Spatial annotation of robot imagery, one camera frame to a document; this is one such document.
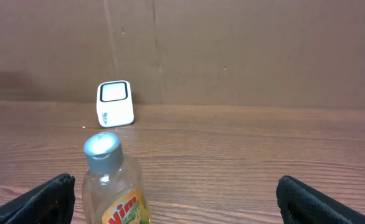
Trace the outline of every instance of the bottle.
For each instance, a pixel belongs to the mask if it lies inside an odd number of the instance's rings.
[[[84,144],[88,163],[82,197],[88,224],[151,224],[141,167],[123,155],[116,134],[102,132]]]

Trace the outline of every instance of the logo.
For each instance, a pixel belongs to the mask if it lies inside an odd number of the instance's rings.
[[[105,124],[108,122],[108,113],[102,113],[102,120]]]
[[[138,208],[138,201],[136,197],[133,197],[125,204],[119,204],[116,206],[112,218],[108,220],[109,224],[139,224],[142,217],[142,213]]]

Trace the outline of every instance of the wooden surface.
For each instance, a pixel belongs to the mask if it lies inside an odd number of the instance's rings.
[[[365,214],[365,111],[135,105],[106,131],[138,158],[154,223],[282,223],[292,175]],[[92,103],[0,101],[0,205],[68,172],[84,223],[83,144],[104,129]]]
[[[365,0],[0,0],[0,100],[365,109]]]

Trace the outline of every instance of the black object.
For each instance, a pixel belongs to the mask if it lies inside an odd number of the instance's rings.
[[[365,216],[290,176],[280,179],[278,207],[284,224],[365,224]]]
[[[75,178],[60,174],[0,207],[0,224],[59,224],[72,221]]]

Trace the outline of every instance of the clear plastic bottle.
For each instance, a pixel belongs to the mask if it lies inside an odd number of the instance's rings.
[[[82,197],[88,224],[151,224],[141,167],[123,155],[118,136],[102,132],[84,145],[88,170]]]

